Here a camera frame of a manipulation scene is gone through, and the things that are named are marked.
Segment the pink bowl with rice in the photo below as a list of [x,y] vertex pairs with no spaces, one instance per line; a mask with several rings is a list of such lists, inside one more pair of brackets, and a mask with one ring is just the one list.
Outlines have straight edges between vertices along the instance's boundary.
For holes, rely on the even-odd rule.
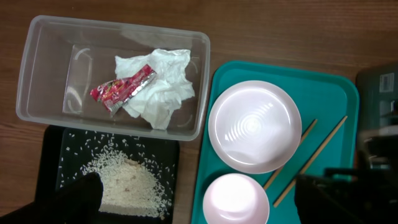
[[256,180],[244,174],[225,174],[206,189],[203,214],[207,223],[266,224],[270,204]]

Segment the large white plate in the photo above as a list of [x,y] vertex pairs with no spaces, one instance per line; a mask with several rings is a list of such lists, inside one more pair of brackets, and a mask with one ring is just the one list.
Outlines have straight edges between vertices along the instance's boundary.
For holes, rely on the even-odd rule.
[[269,82],[245,81],[217,97],[209,113],[208,136],[229,167],[264,174],[293,157],[301,141],[302,119],[283,89]]

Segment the white tissue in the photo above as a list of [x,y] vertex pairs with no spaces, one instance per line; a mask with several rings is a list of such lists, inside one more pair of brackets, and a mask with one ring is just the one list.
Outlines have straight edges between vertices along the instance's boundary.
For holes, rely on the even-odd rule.
[[141,117],[154,129],[167,129],[172,114],[182,101],[195,96],[193,83],[186,79],[185,69],[191,60],[187,49],[155,49],[148,55],[131,58],[115,57],[116,78],[127,78],[143,66],[150,66],[157,75],[143,90],[128,101],[123,109],[133,118]]

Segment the red snack wrapper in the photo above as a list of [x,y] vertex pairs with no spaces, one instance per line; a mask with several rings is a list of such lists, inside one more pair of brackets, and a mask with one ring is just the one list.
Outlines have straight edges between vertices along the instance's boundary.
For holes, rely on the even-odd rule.
[[101,103],[112,117],[156,77],[157,72],[145,65],[131,77],[111,80],[97,86],[90,91],[90,95]]

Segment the rice pile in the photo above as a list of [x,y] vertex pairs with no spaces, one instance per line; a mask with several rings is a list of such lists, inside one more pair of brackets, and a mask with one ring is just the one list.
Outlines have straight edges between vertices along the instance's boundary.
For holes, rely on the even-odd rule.
[[157,218],[165,211],[166,201],[155,175],[125,153],[100,153],[84,167],[81,177],[92,172],[103,183],[100,213]]

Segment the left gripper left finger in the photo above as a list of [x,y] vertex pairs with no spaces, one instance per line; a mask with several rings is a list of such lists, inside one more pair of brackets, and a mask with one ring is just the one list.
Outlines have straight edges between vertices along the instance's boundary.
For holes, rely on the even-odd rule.
[[103,183],[89,173],[52,196],[1,217],[1,223],[91,223],[101,206]]

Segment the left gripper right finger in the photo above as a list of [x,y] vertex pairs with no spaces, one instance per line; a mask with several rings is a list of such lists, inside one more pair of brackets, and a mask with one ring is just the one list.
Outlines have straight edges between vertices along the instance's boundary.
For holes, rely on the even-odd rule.
[[389,170],[326,169],[296,177],[302,224],[397,224],[397,174]]

